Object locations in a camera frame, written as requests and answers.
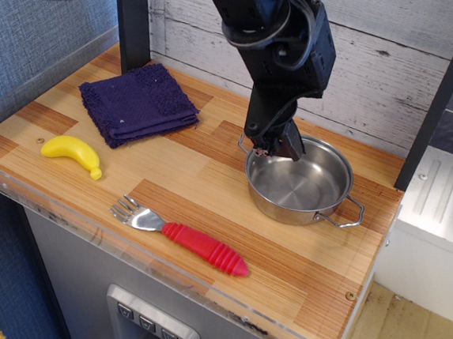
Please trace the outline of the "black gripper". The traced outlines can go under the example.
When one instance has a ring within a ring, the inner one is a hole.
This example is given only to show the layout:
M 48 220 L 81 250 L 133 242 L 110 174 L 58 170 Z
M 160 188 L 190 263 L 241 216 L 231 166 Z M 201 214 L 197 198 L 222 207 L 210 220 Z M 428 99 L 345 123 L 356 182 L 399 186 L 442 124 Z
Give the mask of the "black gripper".
M 276 156 L 297 162 L 304 154 L 302 136 L 293 121 L 300 98 L 320 98 L 321 89 L 254 83 L 244 125 L 257 157 Z

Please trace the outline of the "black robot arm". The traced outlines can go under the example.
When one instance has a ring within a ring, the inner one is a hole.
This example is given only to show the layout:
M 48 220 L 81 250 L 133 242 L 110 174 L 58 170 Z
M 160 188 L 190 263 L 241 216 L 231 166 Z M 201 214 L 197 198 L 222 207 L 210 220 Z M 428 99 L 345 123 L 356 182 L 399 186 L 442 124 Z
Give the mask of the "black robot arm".
M 320 0 L 212 0 L 253 88 L 244 125 L 257 156 L 305 154 L 293 121 L 300 98 L 322 98 L 337 57 Z

